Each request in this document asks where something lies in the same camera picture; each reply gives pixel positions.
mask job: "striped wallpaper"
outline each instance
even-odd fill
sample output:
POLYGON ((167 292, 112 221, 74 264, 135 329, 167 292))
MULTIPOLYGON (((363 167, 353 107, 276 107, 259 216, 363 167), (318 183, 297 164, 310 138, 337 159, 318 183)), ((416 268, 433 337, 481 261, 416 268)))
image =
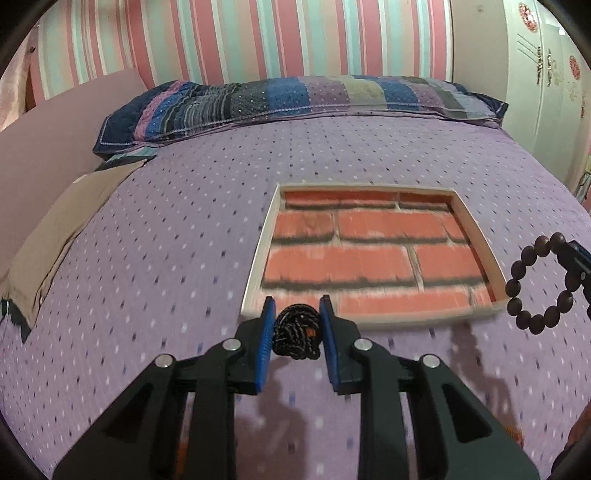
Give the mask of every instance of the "striped wallpaper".
POLYGON ((150 86, 302 75, 450 80, 449 0, 60 0, 41 19, 36 97, 137 67, 150 86))

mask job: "polka dot bedspread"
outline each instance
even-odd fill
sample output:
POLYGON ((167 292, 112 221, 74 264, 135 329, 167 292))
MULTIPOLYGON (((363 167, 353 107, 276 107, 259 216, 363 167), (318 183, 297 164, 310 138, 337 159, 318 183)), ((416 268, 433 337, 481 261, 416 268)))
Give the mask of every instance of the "polka dot bedspread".
MULTIPOLYGON (((76 239, 25 345, 0 328, 0 410, 49 477, 159 353, 198 355, 236 329, 262 223, 279 182, 455 189, 509 277, 521 249, 562 231, 591 247, 575 198, 503 131, 424 118, 336 117, 242 127, 169 145, 127 179, 76 239)), ((553 256, 520 297, 542 313, 563 289, 553 256)), ((534 337, 507 314, 469 327, 372 332, 392 353, 432 352, 504 425, 523 429, 545 478, 590 400, 591 323, 573 310, 534 337)), ((337 397, 326 364, 273 357, 259 397, 236 401, 243 479, 353 480, 357 395, 337 397)))

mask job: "beige cloth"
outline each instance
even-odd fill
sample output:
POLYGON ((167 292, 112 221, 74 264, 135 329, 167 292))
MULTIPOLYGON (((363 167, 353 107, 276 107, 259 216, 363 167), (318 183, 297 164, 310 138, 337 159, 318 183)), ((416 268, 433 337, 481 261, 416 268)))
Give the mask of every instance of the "beige cloth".
POLYGON ((19 308, 30 328, 53 277, 72 243, 115 189, 146 161, 89 173, 61 194, 25 240, 8 270, 0 291, 19 308))

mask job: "cabinet door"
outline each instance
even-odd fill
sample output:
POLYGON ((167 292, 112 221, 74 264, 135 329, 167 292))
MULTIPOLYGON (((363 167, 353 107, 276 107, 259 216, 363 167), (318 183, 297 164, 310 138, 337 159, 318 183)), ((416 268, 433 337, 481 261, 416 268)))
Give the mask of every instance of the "cabinet door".
POLYGON ((534 157, 560 181, 571 168, 581 123, 580 79, 571 73, 569 58, 578 51, 556 18, 544 6, 540 14, 544 52, 544 83, 534 157))
POLYGON ((540 113, 541 82, 538 62, 541 55, 540 16, 535 0, 527 3, 504 0, 509 38, 509 109, 503 128, 513 139, 532 152, 540 113))
MULTIPOLYGON (((574 57, 573 65, 571 66, 571 58, 569 56, 570 74, 573 80, 570 80, 569 73, 567 72, 566 77, 569 78, 567 85, 568 82, 577 81, 577 71, 580 71, 580 80, 578 80, 580 82, 580 97, 573 99, 576 107, 580 108, 580 124, 577 137, 574 141, 573 161, 569 168, 569 176, 565 185, 571 192, 574 192, 578 189, 579 180, 589 162, 589 150, 591 148, 591 70, 578 51, 573 52, 571 56, 574 57)), ((574 96, 575 93, 577 93, 576 90, 568 89, 569 100, 571 95, 574 96)))

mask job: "wall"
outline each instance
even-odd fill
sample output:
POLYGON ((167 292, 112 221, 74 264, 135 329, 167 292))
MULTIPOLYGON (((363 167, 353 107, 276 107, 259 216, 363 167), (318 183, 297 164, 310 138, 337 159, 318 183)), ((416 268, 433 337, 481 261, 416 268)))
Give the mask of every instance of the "wall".
POLYGON ((41 19, 35 97, 137 67, 169 80, 451 79, 449 0, 60 0, 41 19))
POLYGON ((509 44, 501 0, 450 0, 453 16, 453 81, 505 101, 509 44))

